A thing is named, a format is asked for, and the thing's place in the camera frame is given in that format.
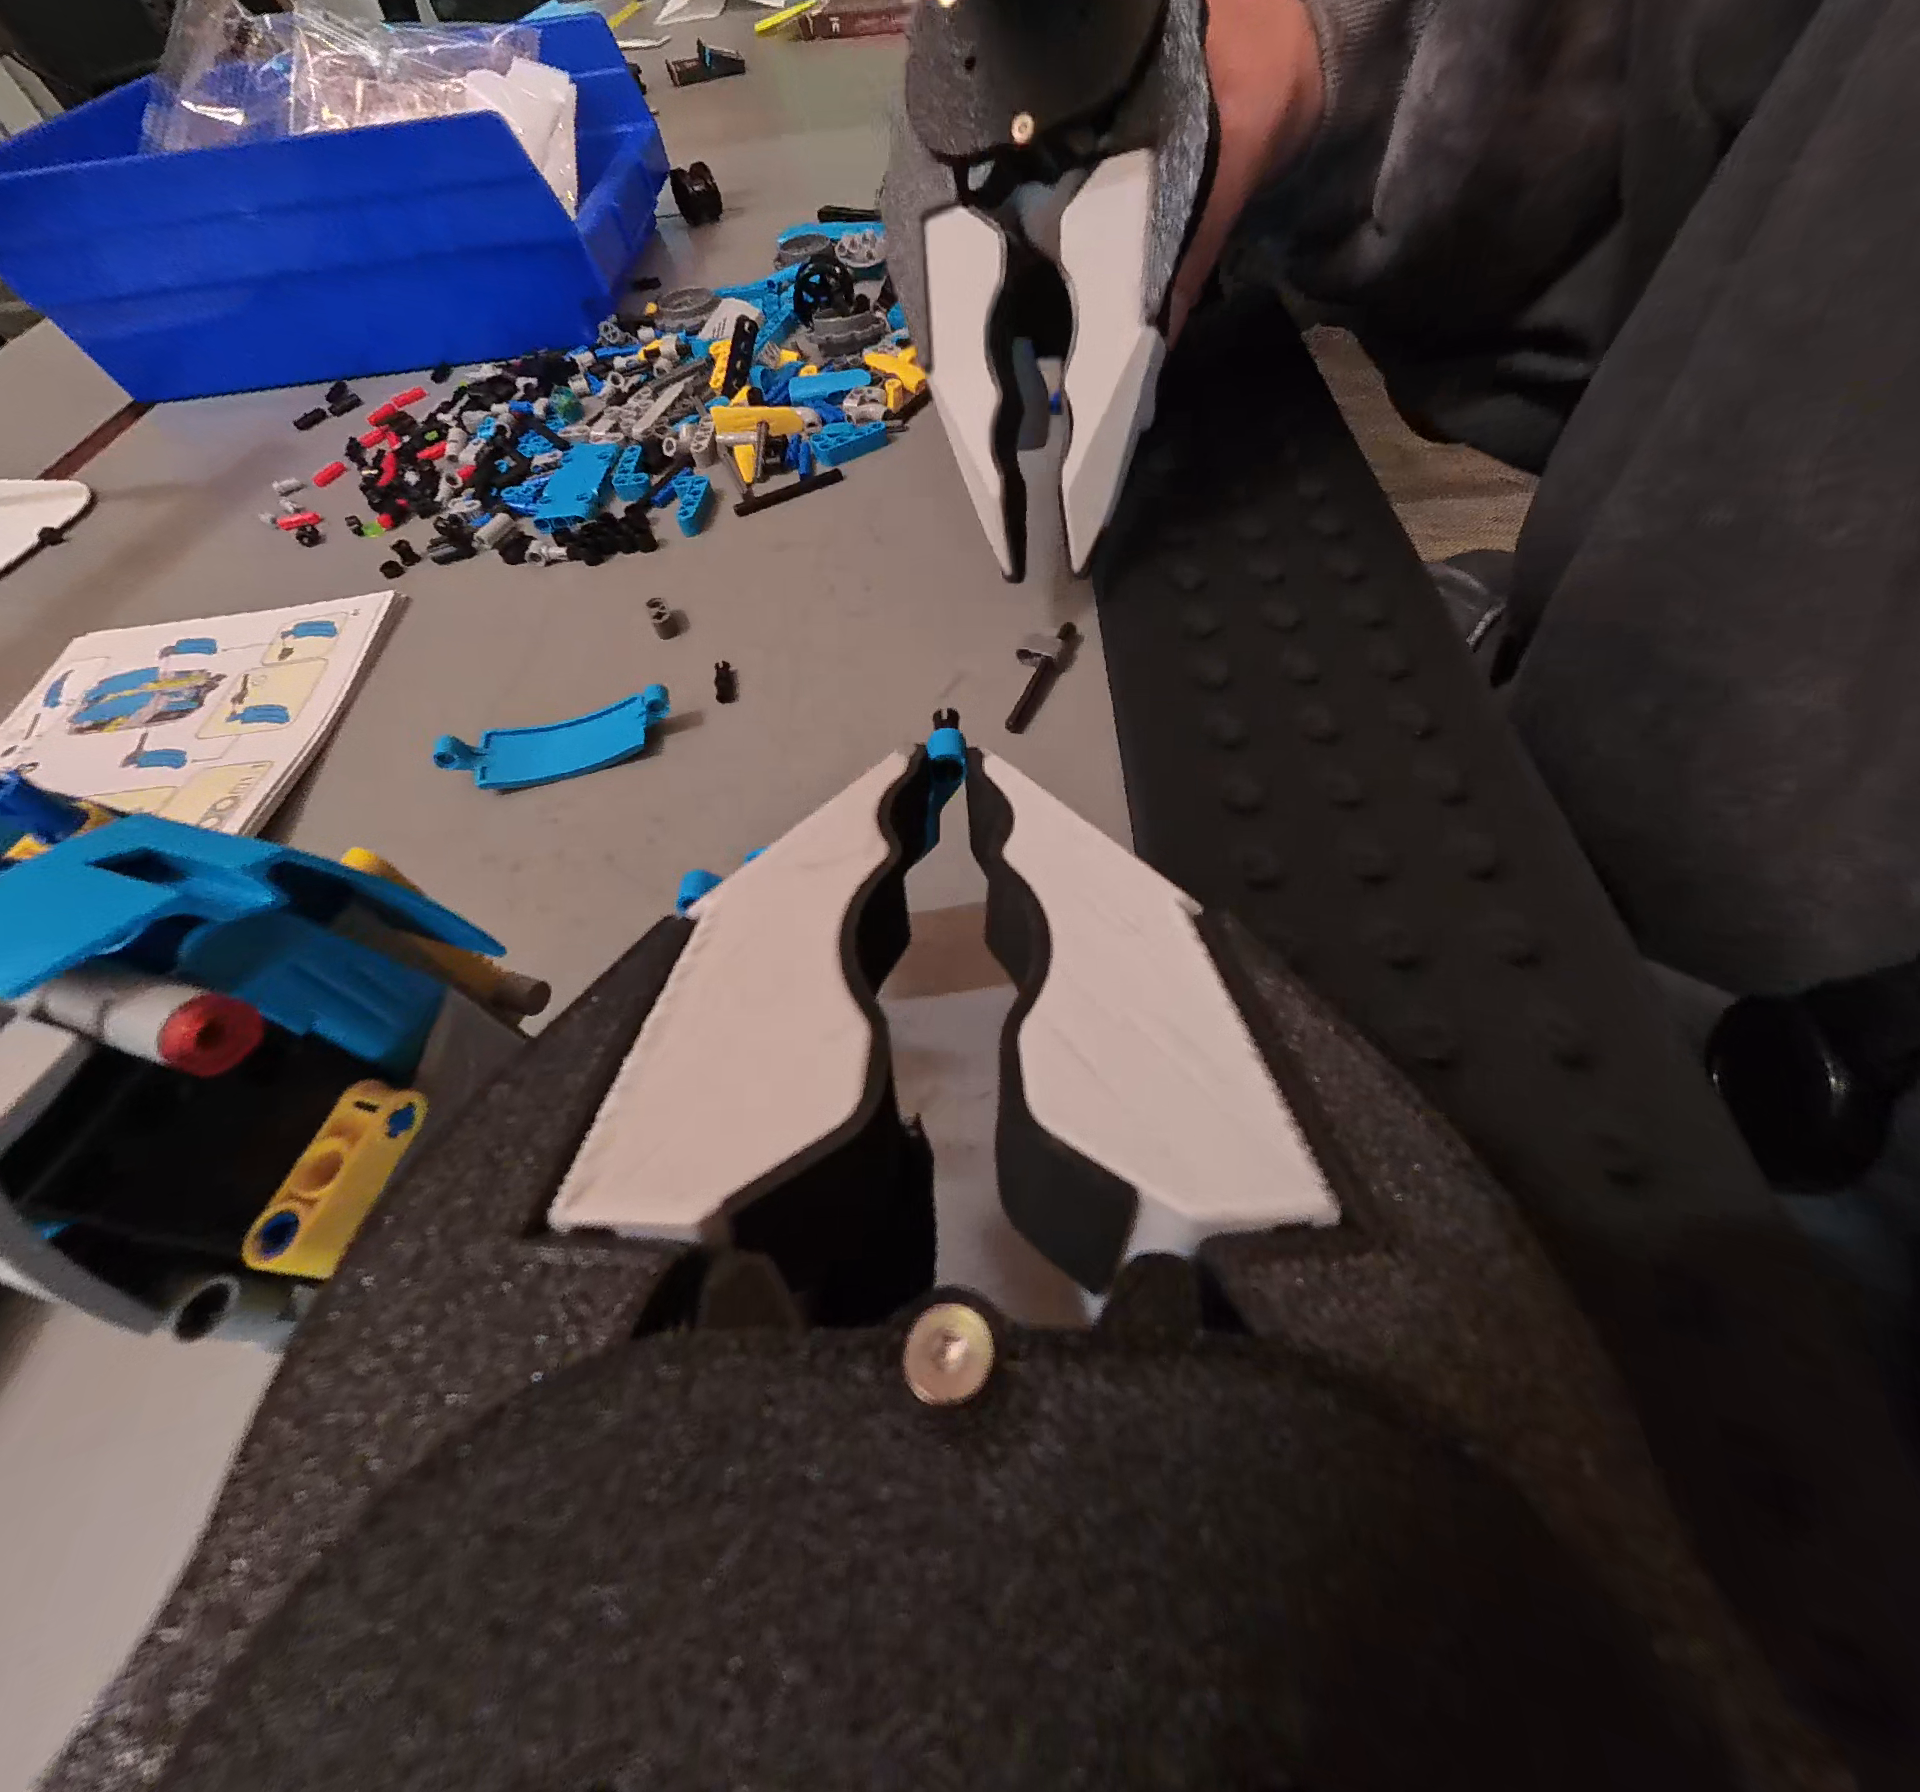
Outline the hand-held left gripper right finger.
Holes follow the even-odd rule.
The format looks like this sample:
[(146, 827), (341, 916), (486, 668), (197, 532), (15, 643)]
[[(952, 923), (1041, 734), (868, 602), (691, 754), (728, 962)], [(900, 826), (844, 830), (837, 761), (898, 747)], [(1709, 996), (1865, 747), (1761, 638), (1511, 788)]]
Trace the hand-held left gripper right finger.
[(1203, 931), (1203, 908), (1019, 766), (973, 754), (1005, 1218), (1083, 1290), (1141, 1255), (1342, 1221), (1342, 1204)]

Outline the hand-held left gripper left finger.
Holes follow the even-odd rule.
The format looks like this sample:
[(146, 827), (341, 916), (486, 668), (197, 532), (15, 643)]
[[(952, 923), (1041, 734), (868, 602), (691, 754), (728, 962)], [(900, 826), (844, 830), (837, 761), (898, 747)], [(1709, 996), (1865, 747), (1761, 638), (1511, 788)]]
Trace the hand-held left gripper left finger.
[(894, 747), (691, 908), (551, 1230), (715, 1241), (872, 1121), (926, 830), (929, 755)]

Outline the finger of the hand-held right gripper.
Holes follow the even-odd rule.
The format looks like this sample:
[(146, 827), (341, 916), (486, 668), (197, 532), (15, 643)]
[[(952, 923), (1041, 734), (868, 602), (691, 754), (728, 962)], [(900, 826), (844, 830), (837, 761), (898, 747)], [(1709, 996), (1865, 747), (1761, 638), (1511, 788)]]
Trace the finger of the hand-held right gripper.
[(1159, 305), (1148, 294), (1155, 187), (1155, 156), (1130, 150), (1102, 158), (1049, 215), (1049, 257), (1070, 307), (1060, 527), (1078, 578), (1091, 572), (1155, 409), (1164, 366)]
[(1011, 240), (988, 215), (948, 204), (926, 221), (926, 358), (981, 532), (1002, 578), (1029, 564), (1029, 489), (1019, 467), (1022, 395), (1005, 312)]

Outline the blue curved panel piece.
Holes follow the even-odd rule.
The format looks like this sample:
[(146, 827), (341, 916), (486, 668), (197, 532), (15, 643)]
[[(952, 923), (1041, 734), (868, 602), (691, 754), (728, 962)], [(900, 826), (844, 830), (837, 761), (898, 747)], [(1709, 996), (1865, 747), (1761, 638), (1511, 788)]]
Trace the blue curved panel piece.
[[(921, 865), (943, 840), (943, 811), (966, 779), (966, 736), (957, 705), (943, 705), (932, 715), (926, 734), (926, 826), (902, 840), (907, 865)], [(709, 867), (691, 867), (678, 877), (674, 910), (688, 916), (704, 895), (718, 888), (722, 874)]]
[(542, 788), (634, 761), (668, 715), (668, 686), (653, 680), (571, 721), (488, 729), (477, 746), (443, 734), (429, 759), (441, 772), (470, 776), (483, 793)]

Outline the blue yellow toy brick model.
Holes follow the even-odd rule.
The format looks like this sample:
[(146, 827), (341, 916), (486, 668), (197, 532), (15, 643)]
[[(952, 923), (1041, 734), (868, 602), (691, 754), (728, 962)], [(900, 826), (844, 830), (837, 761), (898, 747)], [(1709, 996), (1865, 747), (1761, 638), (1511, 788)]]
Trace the blue yellow toy brick model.
[(3, 1290), (286, 1349), (551, 989), (341, 862), (3, 776)]

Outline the person's right forearm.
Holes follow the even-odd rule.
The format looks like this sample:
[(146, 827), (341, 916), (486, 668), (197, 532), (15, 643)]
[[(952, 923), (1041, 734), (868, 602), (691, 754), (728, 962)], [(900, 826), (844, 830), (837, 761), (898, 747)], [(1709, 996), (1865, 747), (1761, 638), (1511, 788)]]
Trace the person's right forearm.
[(1400, 415), (1541, 473), (1621, 307), (1634, 0), (1303, 0), (1324, 113), (1252, 233)]

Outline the grey desk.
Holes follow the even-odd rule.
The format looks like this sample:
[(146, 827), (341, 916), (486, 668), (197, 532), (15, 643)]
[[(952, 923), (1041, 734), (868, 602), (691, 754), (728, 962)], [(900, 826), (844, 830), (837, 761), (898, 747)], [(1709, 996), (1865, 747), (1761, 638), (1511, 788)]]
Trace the grey desk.
[[(3, 578), (3, 705), (98, 629), (274, 610), (380, 588), (383, 548), (344, 532), (305, 552), (258, 513), (268, 484), (341, 452), (299, 434), (311, 388), (121, 412), (125, 392), (52, 325), (3, 352), (3, 471), (67, 452), (98, 505)], [(473, 916), (510, 962), (580, 996), (691, 867), (733, 869), (957, 705), (1049, 795), (1127, 836), (1110, 701), (1085, 584), (1038, 527), (1022, 584), (999, 578), (929, 406), (842, 484), (653, 556), (603, 567), (422, 564), (408, 603), (271, 836), (365, 844)], [(659, 640), (645, 614), (682, 618)], [(1002, 729), (1029, 635), (1081, 632), (1024, 734)], [(715, 662), (739, 701), (721, 705)], [(542, 788), (483, 793), (429, 754), (454, 734), (559, 722), (648, 683), (671, 715), (648, 751)], [(136, 1337), (27, 1305), (3, 1318), (3, 1787), (31, 1790), (130, 1655), (197, 1543), (274, 1374), (251, 1345)]]

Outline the person's right hand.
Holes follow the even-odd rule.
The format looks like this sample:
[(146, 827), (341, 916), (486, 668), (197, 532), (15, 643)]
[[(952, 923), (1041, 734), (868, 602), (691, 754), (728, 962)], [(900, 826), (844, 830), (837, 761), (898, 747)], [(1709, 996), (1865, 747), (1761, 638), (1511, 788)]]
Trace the person's right hand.
[(1324, 115), (1324, 60), (1306, 0), (1204, 0), (1204, 63), (1216, 167), (1171, 282), (1168, 340), (1181, 337), (1236, 223), (1311, 146)]

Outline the pile of loose brick pieces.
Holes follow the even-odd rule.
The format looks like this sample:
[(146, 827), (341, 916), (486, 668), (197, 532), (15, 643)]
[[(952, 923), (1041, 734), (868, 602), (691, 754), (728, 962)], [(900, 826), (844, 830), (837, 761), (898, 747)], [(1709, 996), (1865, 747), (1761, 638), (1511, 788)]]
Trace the pile of loose brick pieces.
[(466, 369), (375, 406), (350, 381), (297, 415), (347, 427), (339, 458), (276, 480), (258, 521), (299, 548), (383, 539), (422, 561), (603, 564), (704, 535), (746, 487), (894, 445), (929, 377), (872, 204), (822, 204), (772, 266), (721, 289), (637, 286), (587, 343)]

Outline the white instruction booklet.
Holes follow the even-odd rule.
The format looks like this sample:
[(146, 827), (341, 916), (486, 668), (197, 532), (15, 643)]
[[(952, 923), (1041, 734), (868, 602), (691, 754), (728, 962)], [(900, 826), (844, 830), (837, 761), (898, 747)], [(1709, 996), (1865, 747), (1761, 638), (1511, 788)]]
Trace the white instruction booklet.
[(84, 635), (3, 718), (3, 769), (250, 836), (333, 736), (404, 603), (383, 590)]

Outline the blue plastic bin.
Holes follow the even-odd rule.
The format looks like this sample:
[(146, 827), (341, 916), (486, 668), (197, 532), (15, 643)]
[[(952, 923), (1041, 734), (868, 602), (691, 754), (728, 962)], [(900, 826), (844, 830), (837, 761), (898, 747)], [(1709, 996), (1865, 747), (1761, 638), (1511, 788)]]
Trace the blue plastic bin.
[(149, 156), (136, 81), (3, 145), (3, 279), (142, 402), (576, 349), (668, 158), (602, 17), (535, 31), (580, 89), (573, 215), (494, 111)]

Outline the crumpled clear bag with pieces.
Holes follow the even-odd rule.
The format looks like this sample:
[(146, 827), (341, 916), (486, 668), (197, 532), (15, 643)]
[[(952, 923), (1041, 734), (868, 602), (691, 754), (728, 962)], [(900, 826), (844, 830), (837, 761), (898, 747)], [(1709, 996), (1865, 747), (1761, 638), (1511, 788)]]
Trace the crumpled clear bag with pieces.
[(497, 113), (563, 210), (580, 212), (580, 89), (531, 24), (387, 24), (297, 0), (174, 0), (138, 150), (178, 156), (289, 135)]

